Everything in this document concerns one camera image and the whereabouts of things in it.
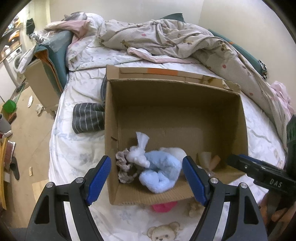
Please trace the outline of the white plastic packet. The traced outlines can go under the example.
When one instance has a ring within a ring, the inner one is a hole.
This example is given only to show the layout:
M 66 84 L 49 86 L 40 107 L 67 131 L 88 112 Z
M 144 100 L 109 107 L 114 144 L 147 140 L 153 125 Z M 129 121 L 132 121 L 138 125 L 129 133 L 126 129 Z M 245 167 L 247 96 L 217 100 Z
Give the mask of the white plastic packet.
M 149 136 L 145 133 L 136 132 L 137 145 L 132 146 L 126 155 L 126 160 L 143 168 L 149 168 L 150 162 L 145 156 L 145 148 L 149 141 Z

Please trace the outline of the pink cloth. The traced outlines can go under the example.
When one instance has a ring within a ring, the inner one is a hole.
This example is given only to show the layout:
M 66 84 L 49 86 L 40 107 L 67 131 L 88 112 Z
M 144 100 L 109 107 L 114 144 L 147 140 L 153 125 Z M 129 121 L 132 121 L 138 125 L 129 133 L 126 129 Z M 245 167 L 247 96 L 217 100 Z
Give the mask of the pink cloth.
M 281 105 L 285 111 L 285 115 L 290 120 L 291 117 L 295 114 L 295 110 L 292 107 L 290 96 L 288 95 L 285 85 L 281 82 L 275 81 L 270 86 L 273 89 L 273 92 L 276 94 L 280 100 Z

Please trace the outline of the pink plush duck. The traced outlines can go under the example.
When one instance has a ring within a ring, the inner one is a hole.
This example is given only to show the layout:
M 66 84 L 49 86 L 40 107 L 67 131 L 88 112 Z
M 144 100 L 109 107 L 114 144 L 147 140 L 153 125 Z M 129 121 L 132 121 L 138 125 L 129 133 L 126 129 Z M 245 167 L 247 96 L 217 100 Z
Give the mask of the pink plush duck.
M 168 203 L 161 203 L 161 204 L 154 204 L 154 205 L 152 205 L 152 209 L 157 213 L 167 213 L 167 212 L 171 211 L 177 204 L 178 204 L 177 201 L 168 202 Z

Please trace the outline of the grey pink scrunchie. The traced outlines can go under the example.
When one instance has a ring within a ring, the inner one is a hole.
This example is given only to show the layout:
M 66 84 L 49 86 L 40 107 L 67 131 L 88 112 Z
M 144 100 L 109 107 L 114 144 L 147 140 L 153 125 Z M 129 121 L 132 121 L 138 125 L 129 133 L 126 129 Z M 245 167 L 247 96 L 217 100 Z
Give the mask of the grey pink scrunchie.
M 128 149 L 124 149 L 123 151 L 118 151 L 115 155 L 116 165 L 119 168 L 118 180 L 123 184 L 132 183 L 142 172 L 140 166 L 137 166 L 127 160 L 126 157 L 129 152 L 130 151 Z

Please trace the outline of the dark striped cloth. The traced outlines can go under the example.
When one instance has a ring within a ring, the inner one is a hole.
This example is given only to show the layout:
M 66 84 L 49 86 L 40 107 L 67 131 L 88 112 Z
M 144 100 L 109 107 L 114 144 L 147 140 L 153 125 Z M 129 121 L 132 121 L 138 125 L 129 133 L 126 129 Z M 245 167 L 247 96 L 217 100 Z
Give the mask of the dark striped cloth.
M 74 133 L 92 133 L 104 130 L 107 78 L 104 76 L 100 97 L 102 103 L 78 103 L 74 106 L 72 129 Z

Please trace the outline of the white appliance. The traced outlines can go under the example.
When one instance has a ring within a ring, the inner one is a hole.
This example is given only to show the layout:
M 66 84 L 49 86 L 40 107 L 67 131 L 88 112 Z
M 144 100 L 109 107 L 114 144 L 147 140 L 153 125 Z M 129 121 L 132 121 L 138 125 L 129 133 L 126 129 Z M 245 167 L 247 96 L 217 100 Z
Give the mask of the white appliance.
M 22 47 L 17 47 L 12 51 L 7 57 L 6 61 L 8 63 L 9 69 L 13 75 L 16 75 L 16 70 L 20 64 L 20 58 L 23 55 Z

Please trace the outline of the beige satin scrunchie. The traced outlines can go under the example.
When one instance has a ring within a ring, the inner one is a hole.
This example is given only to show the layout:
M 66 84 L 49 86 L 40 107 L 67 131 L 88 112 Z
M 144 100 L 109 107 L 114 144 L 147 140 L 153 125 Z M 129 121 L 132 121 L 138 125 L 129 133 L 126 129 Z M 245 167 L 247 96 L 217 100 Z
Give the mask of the beige satin scrunchie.
M 204 210 L 204 206 L 200 202 L 197 202 L 192 199 L 188 202 L 186 214 L 190 218 L 196 218 L 202 215 L 203 210 Z

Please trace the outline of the green bucket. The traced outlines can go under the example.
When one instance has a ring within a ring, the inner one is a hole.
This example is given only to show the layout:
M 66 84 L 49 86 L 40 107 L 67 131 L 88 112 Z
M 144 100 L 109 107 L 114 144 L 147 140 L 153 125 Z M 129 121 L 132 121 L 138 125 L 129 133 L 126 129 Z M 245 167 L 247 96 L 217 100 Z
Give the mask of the green bucket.
M 3 110 L 9 114 L 14 113 L 16 111 L 16 103 L 11 99 L 7 100 L 3 105 Z

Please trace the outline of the white pink comforter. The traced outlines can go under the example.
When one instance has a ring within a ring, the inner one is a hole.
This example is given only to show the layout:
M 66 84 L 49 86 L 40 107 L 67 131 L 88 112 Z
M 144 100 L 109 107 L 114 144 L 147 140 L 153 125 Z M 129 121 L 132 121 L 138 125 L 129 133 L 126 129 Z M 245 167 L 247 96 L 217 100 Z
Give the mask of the white pink comforter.
M 105 47 L 98 37 L 105 20 L 100 15 L 91 13 L 87 13 L 86 17 L 86 20 L 51 22 L 44 27 L 45 30 L 69 30 L 74 34 L 66 54 L 66 64 L 70 71 L 141 60 L 139 57 L 129 55 L 125 50 Z

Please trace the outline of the beige patterned quilt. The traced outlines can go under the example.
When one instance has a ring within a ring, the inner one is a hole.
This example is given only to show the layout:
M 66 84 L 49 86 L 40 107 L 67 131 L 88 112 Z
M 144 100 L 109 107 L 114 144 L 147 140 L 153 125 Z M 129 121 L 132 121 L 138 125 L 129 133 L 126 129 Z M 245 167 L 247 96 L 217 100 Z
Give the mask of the beige patterned quilt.
M 287 124 L 292 117 L 289 111 L 242 54 L 205 28 L 165 19 L 140 24 L 110 20 L 101 25 L 97 36 L 111 49 L 142 48 L 156 56 L 197 59 L 218 76 L 240 85 L 242 92 L 274 123 L 283 146 L 287 147 Z

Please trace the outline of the tan soft piece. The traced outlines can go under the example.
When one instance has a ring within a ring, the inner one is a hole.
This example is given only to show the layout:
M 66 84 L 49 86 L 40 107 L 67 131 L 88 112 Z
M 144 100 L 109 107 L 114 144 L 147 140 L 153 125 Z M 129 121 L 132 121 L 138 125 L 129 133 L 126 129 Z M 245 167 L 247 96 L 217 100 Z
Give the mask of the tan soft piece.
M 198 154 L 199 164 L 203 169 L 210 170 L 210 164 L 212 159 L 211 152 L 200 152 Z

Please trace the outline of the white floral bed sheet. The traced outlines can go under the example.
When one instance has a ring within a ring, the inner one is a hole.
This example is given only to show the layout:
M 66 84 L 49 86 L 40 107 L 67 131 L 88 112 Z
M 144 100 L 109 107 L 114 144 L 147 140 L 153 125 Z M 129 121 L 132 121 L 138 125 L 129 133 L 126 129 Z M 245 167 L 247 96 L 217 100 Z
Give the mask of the white floral bed sheet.
M 66 60 L 68 82 L 61 95 L 50 139 L 49 179 L 55 184 L 67 184 L 84 176 L 104 155 L 104 132 L 76 134 L 72 114 L 77 103 L 100 103 L 100 91 L 107 65 L 119 67 L 153 67 L 173 69 L 212 76 L 201 63 L 156 64 L 126 51 L 95 47 L 69 49 Z M 282 168 L 286 152 L 266 114 L 247 96 L 242 96 L 246 116 L 248 151 L 250 156 Z M 104 187 L 99 199 L 90 206 L 91 214 L 107 240 L 153 240 L 155 234 L 169 234 L 169 240 L 188 240 L 199 221 L 203 208 L 193 217 L 188 214 L 192 200 L 181 201 L 168 213 L 157 213 L 144 205 L 116 206 L 108 200 Z

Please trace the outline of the light blue plush toy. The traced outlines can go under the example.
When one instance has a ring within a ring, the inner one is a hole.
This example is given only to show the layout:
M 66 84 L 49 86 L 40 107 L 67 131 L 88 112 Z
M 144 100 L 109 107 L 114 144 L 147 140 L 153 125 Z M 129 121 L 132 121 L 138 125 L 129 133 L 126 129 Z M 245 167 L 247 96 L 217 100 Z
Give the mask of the light blue plush toy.
M 139 181 L 152 193 L 172 189 L 182 171 L 182 161 L 187 154 L 181 148 L 160 148 L 144 154 L 149 161 L 139 176 Z

